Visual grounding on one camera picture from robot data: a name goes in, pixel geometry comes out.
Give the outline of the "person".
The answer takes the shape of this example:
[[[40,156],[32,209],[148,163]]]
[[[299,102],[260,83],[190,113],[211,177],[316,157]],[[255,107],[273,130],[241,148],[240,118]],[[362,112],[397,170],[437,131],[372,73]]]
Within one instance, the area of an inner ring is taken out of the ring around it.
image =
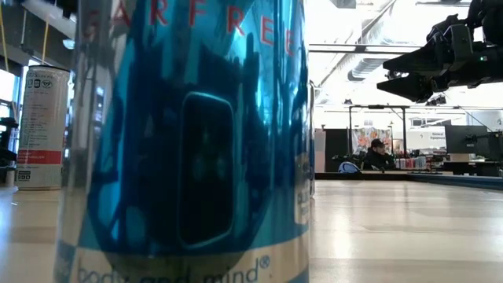
[[[365,170],[392,170],[395,162],[391,155],[386,152],[385,144],[379,139],[373,139],[363,160]]]

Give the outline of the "black partition panel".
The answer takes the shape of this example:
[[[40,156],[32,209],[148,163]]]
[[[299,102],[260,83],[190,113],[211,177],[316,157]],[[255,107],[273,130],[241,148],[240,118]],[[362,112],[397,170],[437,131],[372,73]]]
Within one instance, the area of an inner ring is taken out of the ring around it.
[[[340,161],[334,156],[345,156],[348,153],[348,132],[343,129],[324,129],[325,133],[325,171],[337,172]]]

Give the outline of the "black aluminium rig frame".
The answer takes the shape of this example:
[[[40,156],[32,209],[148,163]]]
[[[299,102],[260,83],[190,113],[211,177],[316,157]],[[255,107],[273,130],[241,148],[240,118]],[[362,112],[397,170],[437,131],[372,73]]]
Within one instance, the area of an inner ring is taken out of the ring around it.
[[[344,181],[387,181],[387,182],[424,182],[444,186],[463,186],[477,189],[492,189],[503,192],[503,178],[464,175],[434,175],[411,172],[369,171],[367,173],[316,173],[316,180]]]

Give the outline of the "pale pink panel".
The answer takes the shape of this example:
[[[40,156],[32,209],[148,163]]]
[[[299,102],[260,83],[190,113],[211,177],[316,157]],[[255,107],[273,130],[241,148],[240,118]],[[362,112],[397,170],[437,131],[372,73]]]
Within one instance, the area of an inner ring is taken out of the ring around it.
[[[325,172],[325,132],[322,129],[314,132],[314,170],[316,173]]]

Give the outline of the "black metal gantry frame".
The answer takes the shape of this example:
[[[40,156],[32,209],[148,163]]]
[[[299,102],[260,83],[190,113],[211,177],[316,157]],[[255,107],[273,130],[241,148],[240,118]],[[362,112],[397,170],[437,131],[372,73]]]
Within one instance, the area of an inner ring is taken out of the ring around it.
[[[349,105],[347,107],[348,109],[348,114],[349,114],[349,128],[347,130],[348,133],[348,147],[347,147],[347,152],[352,153],[353,152],[353,147],[352,147],[352,130],[353,130],[353,124],[352,124],[352,110],[354,108],[367,108],[367,109],[374,109],[374,110],[384,110],[384,109],[396,109],[399,108],[402,110],[402,114],[399,115],[397,114],[401,119],[402,119],[402,142],[403,142],[403,153],[407,156],[407,136],[406,136],[406,110],[411,108],[411,106],[408,105]]]

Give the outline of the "dark office desk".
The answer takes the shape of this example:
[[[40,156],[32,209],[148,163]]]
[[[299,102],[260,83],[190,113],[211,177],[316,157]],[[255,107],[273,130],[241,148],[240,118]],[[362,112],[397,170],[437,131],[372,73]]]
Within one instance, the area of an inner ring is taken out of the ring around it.
[[[454,175],[476,175],[483,177],[501,177],[503,175],[503,163],[495,161],[445,161],[445,171],[451,171]]]

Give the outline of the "white blue rounded device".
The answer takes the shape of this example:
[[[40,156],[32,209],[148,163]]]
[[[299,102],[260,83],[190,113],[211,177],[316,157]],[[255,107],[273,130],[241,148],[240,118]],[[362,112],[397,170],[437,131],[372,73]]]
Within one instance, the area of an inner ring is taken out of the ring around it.
[[[352,162],[344,161],[339,165],[338,172],[341,174],[358,174],[360,168]]]

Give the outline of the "row of pink boxes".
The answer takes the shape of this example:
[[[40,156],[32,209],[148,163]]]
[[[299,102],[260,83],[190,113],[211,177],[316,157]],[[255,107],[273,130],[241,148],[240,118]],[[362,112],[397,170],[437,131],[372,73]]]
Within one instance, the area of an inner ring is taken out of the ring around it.
[[[427,159],[425,156],[398,158],[395,160],[395,166],[400,170],[425,170]]]

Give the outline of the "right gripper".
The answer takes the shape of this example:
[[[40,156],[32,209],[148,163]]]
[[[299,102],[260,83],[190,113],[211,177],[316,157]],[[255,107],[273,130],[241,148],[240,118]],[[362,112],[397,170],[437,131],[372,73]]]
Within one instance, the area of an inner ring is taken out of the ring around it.
[[[474,55],[472,36],[464,24],[452,24],[444,32],[436,31],[432,40],[418,50],[383,63],[391,72],[435,74],[431,82],[418,75],[408,75],[377,83],[378,90],[412,102],[426,102],[433,91],[445,91],[466,81],[463,67]]]

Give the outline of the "floral print curtain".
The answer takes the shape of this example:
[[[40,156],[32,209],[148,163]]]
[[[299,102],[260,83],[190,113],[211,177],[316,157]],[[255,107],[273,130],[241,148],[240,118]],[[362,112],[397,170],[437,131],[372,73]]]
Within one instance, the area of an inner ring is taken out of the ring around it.
[[[390,129],[379,129],[375,127],[360,127],[351,130],[351,144],[353,154],[367,152],[374,139],[380,139],[384,143],[386,153],[391,154],[392,131]]]

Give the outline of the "white printed wall sign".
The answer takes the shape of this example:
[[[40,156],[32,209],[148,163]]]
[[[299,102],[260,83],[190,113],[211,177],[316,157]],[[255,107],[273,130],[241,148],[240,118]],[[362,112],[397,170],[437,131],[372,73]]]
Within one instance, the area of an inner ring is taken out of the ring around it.
[[[445,148],[445,127],[411,128],[406,132],[406,144],[407,149]]]

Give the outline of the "black equipment stand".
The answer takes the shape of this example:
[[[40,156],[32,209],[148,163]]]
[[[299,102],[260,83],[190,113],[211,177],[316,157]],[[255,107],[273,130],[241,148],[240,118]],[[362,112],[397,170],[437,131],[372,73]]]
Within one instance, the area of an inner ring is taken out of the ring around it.
[[[8,167],[12,162],[17,160],[17,154],[9,150],[9,141],[12,131],[17,129],[19,124],[14,118],[0,118],[0,126],[4,126],[5,130],[0,130],[0,167]]]

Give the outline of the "white can red stripe label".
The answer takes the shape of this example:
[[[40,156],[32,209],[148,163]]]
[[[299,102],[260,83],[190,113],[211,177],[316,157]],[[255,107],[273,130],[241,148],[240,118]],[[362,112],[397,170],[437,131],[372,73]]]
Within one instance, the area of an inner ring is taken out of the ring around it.
[[[61,68],[28,69],[15,177],[19,189],[61,187],[69,81],[70,72]]]

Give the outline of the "black computer monitor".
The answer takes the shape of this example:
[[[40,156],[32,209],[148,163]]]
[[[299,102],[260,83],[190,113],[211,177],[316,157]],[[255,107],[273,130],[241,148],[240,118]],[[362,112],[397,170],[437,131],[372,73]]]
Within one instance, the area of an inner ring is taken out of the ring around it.
[[[448,153],[474,153],[484,156],[488,147],[485,126],[445,126],[446,151]]]

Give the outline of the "blue beverage can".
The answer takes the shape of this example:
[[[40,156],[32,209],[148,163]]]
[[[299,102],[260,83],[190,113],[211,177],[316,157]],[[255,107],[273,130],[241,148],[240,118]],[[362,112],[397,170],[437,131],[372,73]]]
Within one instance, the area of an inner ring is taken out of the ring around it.
[[[77,0],[53,283],[308,283],[306,0]]]

